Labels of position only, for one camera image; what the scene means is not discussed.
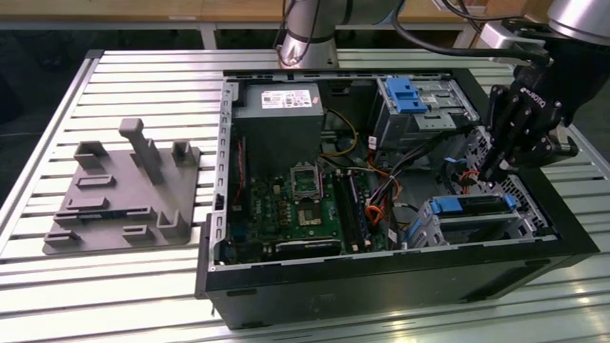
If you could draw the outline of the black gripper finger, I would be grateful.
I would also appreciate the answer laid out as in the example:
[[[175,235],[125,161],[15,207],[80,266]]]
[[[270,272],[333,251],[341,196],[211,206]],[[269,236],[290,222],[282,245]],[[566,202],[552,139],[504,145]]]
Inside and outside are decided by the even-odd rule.
[[[502,182],[514,169],[513,154],[530,113],[529,103],[518,92],[506,86],[496,85],[492,88],[488,123],[492,148],[480,169],[482,181]]]
[[[536,169],[578,154],[578,145],[560,124],[541,139],[514,147],[500,164],[498,179],[516,174],[521,169]]]

